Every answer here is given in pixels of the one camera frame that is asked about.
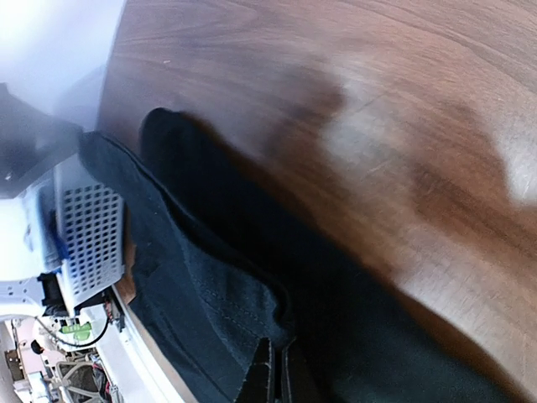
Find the perforated basket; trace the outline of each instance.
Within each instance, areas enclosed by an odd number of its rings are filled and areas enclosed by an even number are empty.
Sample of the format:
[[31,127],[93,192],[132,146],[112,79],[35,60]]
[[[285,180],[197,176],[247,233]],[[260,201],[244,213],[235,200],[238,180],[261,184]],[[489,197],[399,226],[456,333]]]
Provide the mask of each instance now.
[[58,274],[67,310],[121,279],[123,200],[96,182],[74,155],[55,167],[58,232],[69,259]]

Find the wire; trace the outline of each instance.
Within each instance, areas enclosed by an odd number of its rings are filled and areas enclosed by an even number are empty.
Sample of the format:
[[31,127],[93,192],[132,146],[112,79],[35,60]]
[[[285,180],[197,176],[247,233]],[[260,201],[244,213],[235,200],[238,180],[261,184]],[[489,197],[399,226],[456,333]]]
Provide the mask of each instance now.
[[77,347],[77,348],[86,348],[86,347],[90,347],[92,346],[93,344],[97,343],[99,340],[102,339],[102,337],[104,336],[104,333],[107,332],[107,329],[108,329],[108,323],[110,322],[110,320],[107,318],[107,322],[105,323],[104,325],[104,328],[102,329],[102,332],[99,336],[97,336],[95,339],[93,339],[92,341],[90,341],[89,343],[84,343],[84,344],[74,344],[74,343],[69,343],[69,342],[66,342],[66,340],[62,340],[61,338],[58,338],[58,336],[56,336],[54,334],[54,332],[52,332],[50,329],[48,329],[42,322],[41,320],[38,318],[38,317],[35,317],[35,320],[37,322],[39,322],[39,325],[41,325],[41,327],[57,342],[60,342],[60,343],[63,343],[63,344],[66,344],[68,346],[71,346],[71,347]]

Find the wooden table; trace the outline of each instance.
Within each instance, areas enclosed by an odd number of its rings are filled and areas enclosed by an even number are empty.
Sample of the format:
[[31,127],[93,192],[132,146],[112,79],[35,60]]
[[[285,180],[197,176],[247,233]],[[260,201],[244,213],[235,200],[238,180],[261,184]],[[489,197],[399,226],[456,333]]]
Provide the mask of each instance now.
[[153,107],[206,120],[452,352],[537,396],[536,37],[523,0],[128,0],[100,128],[136,149]]

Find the folded black garment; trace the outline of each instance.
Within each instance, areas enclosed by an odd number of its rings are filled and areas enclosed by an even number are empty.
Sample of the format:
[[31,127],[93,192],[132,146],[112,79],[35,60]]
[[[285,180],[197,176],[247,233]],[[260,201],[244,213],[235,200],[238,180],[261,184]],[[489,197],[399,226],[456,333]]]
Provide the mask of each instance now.
[[363,267],[241,176],[191,118],[152,111],[140,149],[141,160],[92,133],[81,159],[128,204],[132,308],[199,402],[233,401],[263,372],[254,365],[268,357],[266,341],[300,347],[323,401],[507,400]]

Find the wood grain surface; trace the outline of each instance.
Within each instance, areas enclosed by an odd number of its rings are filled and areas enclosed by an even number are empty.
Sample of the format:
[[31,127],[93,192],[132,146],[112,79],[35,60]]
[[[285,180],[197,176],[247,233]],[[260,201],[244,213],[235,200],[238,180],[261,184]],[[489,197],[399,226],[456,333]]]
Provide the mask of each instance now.
[[535,397],[536,38],[530,0],[128,0],[100,128],[136,149],[153,107],[207,121],[447,348]]

